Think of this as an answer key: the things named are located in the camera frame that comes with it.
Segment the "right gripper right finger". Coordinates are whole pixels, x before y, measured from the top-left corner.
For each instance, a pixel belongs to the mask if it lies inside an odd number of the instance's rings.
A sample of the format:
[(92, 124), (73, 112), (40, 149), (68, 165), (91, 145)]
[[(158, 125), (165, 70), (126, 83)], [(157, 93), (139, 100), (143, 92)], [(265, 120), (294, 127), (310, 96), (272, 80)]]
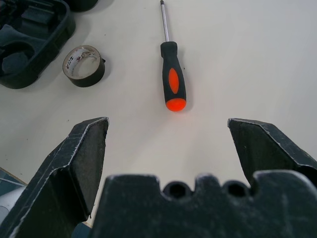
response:
[(317, 160), (274, 124), (231, 118), (227, 126), (247, 181), (257, 171), (287, 170), (303, 174), (317, 187)]

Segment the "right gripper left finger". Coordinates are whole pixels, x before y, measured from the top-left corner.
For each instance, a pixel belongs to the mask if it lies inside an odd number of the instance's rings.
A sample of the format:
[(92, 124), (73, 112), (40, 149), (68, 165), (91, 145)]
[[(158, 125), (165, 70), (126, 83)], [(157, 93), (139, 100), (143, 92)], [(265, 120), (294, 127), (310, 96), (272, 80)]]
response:
[(107, 129), (107, 117), (72, 128), (45, 158), (2, 222), (2, 238), (71, 238), (94, 206)]

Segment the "black electrical tape roll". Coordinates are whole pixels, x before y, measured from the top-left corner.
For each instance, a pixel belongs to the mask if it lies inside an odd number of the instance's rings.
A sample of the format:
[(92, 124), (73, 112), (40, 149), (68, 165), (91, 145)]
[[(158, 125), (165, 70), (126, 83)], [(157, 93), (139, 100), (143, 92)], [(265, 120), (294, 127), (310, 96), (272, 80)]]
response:
[(96, 48), (81, 45), (65, 57), (62, 71), (75, 86), (90, 87), (102, 79), (105, 73), (105, 60)]

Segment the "black orange Phillips screwdriver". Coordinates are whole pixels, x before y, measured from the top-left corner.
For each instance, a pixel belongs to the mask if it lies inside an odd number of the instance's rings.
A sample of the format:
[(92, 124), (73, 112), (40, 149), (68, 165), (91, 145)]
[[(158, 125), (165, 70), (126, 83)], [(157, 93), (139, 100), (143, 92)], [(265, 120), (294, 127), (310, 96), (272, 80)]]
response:
[(160, 45), (162, 82), (166, 107), (172, 112), (179, 112), (186, 107), (186, 86), (183, 72), (178, 60), (178, 46), (169, 40), (164, 0), (160, 0), (165, 41)]

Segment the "black plastic tool case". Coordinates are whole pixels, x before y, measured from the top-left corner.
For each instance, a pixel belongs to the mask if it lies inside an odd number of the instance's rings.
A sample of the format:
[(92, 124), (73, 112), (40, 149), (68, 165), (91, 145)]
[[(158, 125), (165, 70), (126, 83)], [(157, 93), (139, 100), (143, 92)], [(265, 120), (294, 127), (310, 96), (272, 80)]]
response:
[(73, 35), (73, 12), (98, 0), (0, 0), (0, 85), (33, 84)]

